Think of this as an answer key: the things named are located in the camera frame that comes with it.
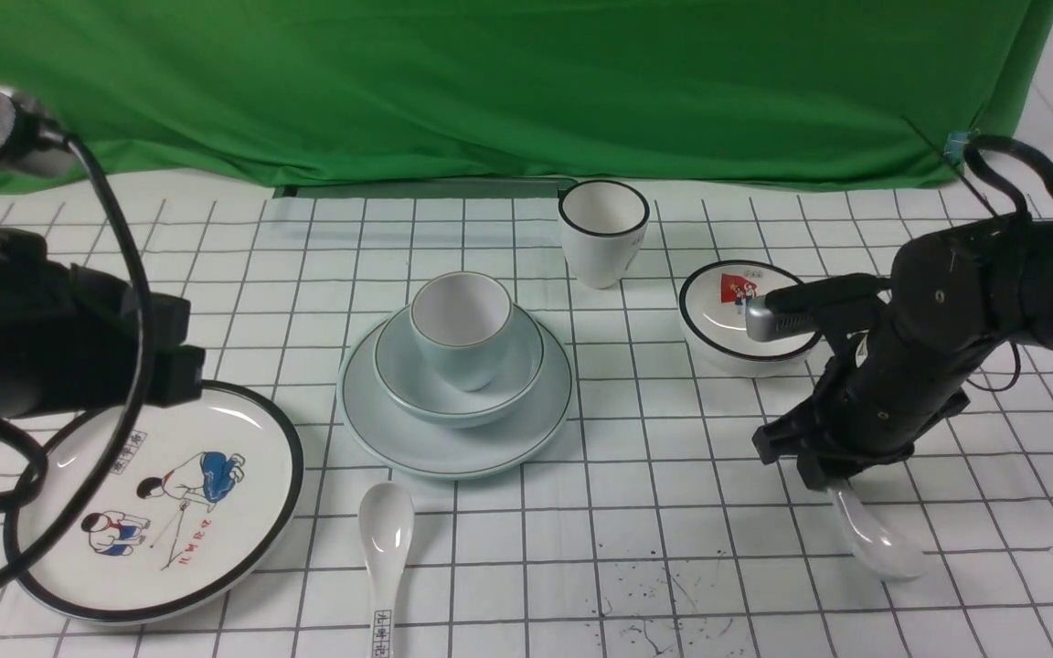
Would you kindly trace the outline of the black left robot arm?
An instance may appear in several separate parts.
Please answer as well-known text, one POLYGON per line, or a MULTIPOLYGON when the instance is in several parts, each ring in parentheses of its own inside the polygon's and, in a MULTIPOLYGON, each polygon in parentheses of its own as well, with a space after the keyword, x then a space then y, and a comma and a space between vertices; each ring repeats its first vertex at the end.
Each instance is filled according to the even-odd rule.
POLYGON ((29 466, 28 478, 0 493, 0 513, 37 499, 49 470, 45 451, 14 419, 121 410, 112 444, 76 492, 90 500, 143 407, 173 407, 201 393, 204 351, 186 342, 191 303, 152 292, 101 164, 40 101, 0 87, 0 168, 56 176, 74 164, 88 176, 128 278, 62 265, 49 259, 46 239, 37 233, 0 230, 0 442, 29 466))

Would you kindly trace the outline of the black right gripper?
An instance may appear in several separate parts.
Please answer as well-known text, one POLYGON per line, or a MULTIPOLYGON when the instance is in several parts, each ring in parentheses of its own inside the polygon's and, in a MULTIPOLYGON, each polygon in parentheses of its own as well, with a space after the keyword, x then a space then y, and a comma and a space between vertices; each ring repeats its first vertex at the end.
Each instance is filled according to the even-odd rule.
POLYGON ((928 428, 968 404, 970 350, 927 345, 889 304, 872 328, 824 340, 833 354, 814 392, 752 438, 764 465, 793 455, 807 490, 907 459, 928 428))

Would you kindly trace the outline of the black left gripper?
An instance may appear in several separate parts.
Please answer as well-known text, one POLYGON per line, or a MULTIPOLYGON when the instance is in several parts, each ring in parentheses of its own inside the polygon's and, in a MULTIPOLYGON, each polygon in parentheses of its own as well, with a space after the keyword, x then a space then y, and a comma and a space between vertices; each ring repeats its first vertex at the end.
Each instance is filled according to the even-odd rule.
POLYGON ((49 260, 45 238, 29 230, 0 228, 0 417, 124 403, 135 313, 130 283, 49 260))

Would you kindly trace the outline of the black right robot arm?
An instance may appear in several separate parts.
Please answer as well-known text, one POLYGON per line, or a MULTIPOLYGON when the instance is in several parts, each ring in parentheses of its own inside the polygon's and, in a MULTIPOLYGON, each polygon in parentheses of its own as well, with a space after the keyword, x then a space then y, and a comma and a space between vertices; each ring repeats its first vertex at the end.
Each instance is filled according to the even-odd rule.
POLYGON ((755 433, 762 462, 898 462, 968 405, 966 379, 1000 345, 1053 350, 1053 221, 937 230, 896 251, 889 275, 769 292, 750 320, 756 340, 816 332, 833 353, 803 403, 755 433))

